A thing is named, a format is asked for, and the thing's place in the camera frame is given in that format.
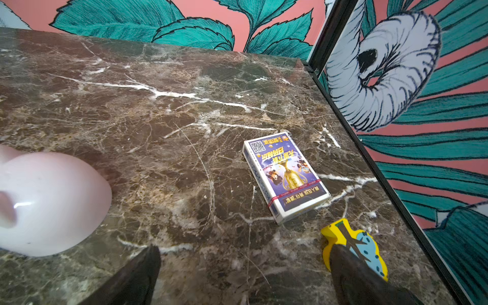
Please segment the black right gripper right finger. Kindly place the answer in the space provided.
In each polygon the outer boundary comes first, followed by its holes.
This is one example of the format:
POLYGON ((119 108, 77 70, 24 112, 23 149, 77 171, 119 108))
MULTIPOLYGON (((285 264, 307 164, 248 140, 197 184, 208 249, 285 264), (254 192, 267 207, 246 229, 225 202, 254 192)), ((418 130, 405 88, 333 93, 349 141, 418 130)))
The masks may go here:
POLYGON ((343 245, 330 253, 332 281, 339 304, 421 304, 409 290, 386 282, 343 245))

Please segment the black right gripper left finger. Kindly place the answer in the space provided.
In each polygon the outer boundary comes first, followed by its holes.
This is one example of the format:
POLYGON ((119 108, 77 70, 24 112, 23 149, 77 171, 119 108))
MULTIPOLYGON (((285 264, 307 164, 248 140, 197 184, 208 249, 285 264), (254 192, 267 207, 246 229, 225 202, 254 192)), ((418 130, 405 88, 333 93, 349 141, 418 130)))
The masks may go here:
POLYGON ((146 247, 80 303, 151 304, 160 267, 159 248, 146 247))

